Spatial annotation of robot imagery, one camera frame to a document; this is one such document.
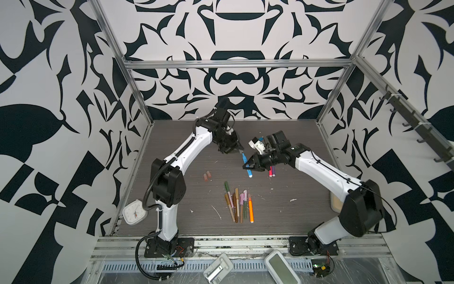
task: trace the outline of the blue marker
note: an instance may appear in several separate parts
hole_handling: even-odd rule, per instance
[[[246,155],[244,155],[243,152],[241,152],[241,155],[243,155],[243,161],[244,161],[244,163],[247,163]],[[249,175],[250,178],[252,177],[252,172],[251,172],[250,169],[247,170],[247,174]]]

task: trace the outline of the black and white wallpaper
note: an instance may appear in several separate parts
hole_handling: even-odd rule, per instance
[[[379,2],[101,0],[127,60],[349,58]]]
[[[147,127],[89,3],[0,3],[2,283],[79,283]]]
[[[365,58],[450,141],[454,141],[454,3],[396,0]],[[397,213],[384,234],[408,280],[454,281],[454,173],[355,69],[323,125],[342,169],[372,179]]]
[[[221,97],[235,119],[315,119],[342,67],[134,70],[153,119],[193,120]]]

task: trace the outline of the paper scrap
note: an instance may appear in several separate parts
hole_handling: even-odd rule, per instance
[[[219,216],[219,218],[222,220],[221,216],[219,215],[219,212],[216,210],[216,208],[214,208],[213,205],[211,205],[211,207],[213,207],[214,211],[216,211],[217,215]]]

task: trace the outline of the dark wooden tabletop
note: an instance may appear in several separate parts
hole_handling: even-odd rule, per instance
[[[192,124],[193,121],[155,122],[128,203],[143,198],[150,182],[151,163],[178,148],[191,133]],[[247,158],[254,153],[247,144],[249,140],[282,130],[292,144],[302,143],[332,164],[313,120],[237,121],[233,128],[240,136]],[[249,178],[242,165],[238,152],[221,154],[214,143],[198,155],[184,176],[187,190],[178,204],[177,218],[180,234],[305,234],[336,216],[330,207],[329,191],[305,173],[279,164],[276,177],[269,178],[267,172],[253,172],[253,177]],[[205,182],[203,174],[207,170],[212,178]],[[252,194],[253,224],[249,220],[244,220],[243,224],[232,222],[224,198],[224,181],[228,181],[232,193],[238,187]],[[156,224],[156,213],[150,211],[139,224],[130,226],[123,222],[117,235],[147,235],[156,229]]]

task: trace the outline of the clock face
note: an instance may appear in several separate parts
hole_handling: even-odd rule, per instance
[[[124,221],[129,225],[134,225],[142,221],[147,216],[147,213],[142,208],[142,202],[140,200],[133,201],[123,208]]]

